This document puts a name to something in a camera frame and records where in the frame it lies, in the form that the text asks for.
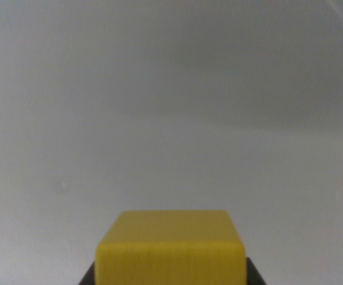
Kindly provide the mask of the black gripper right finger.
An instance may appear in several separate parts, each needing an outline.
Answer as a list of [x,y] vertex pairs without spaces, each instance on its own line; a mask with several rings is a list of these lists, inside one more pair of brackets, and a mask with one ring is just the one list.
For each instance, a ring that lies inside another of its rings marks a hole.
[[264,281],[263,277],[261,276],[256,266],[249,257],[246,258],[246,266],[247,285],[266,285],[266,282]]

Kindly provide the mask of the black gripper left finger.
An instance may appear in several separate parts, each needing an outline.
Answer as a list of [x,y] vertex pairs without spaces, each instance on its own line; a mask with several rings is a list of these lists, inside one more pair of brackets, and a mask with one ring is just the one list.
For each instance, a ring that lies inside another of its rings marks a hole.
[[78,285],[95,285],[95,263],[93,262],[86,271]]

